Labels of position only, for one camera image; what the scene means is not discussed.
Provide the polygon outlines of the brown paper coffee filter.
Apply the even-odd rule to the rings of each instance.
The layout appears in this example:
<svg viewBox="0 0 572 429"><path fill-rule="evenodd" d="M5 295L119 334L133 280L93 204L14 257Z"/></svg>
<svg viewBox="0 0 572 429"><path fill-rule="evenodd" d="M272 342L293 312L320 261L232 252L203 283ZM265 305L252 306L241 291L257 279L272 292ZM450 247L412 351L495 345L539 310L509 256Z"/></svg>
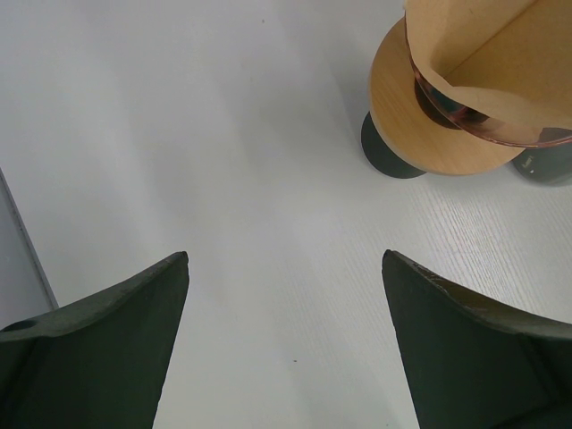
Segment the brown paper coffee filter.
<svg viewBox="0 0 572 429"><path fill-rule="evenodd" d="M571 126L569 1L407 1L421 75L446 97L515 125Z"/></svg>

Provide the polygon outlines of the wooden dripper ring holder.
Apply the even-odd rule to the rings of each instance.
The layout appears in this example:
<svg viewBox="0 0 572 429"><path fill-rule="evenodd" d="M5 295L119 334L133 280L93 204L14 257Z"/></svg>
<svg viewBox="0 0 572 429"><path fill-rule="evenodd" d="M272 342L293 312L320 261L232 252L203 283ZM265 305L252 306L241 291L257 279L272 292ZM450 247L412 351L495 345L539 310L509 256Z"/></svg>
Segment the wooden dripper ring holder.
<svg viewBox="0 0 572 429"><path fill-rule="evenodd" d="M415 83L405 20L400 19L377 49L368 96L376 131L402 161L423 172L464 176L494 170L524 151L437 124L418 103Z"/></svg>

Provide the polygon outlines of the red-rimmed glass carafe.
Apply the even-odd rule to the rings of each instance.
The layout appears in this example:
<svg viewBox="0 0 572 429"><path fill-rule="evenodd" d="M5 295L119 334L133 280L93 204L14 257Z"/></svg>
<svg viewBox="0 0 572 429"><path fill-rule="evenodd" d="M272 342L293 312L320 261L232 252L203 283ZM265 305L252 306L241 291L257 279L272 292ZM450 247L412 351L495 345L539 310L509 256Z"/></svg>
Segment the red-rimmed glass carafe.
<svg viewBox="0 0 572 429"><path fill-rule="evenodd" d="M388 147L375 128L370 112L362 123L360 141L367 161L378 172L402 180L425 175L425 171L406 163Z"/></svg>

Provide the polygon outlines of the grey glass carafe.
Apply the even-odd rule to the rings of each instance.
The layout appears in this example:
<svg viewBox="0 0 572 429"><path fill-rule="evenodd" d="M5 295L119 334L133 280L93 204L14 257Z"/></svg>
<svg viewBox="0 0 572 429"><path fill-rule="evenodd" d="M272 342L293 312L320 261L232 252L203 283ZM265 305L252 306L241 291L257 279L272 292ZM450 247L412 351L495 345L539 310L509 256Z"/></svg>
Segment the grey glass carafe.
<svg viewBox="0 0 572 429"><path fill-rule="evenodd" d="M529 148L512 160L516 171L524 178L545 186L571 183L571 146Z"/></svg>

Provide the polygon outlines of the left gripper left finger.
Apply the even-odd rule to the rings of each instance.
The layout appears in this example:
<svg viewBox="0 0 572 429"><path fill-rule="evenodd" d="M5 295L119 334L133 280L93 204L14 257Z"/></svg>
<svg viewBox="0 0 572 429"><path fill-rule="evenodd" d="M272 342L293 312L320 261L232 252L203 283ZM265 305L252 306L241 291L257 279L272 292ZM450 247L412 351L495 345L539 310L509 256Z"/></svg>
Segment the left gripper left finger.
<svg viewBox="0 0 572 429"><path fill-rule="evenodd" d="M150 428L189 289L174 253L1 331L3 428Z"/></svg>

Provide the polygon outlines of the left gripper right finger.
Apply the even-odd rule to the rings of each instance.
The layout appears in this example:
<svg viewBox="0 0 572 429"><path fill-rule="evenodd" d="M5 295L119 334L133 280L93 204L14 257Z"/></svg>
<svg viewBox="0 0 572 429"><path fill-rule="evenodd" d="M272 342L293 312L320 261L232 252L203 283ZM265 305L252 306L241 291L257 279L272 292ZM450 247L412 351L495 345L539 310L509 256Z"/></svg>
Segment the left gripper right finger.
<svg viewBox="0 0 572 429"><path fill-rule="evenodd" d="M503 304L399 252L382 261L422 428L569 428L571 326Z"/></svg>

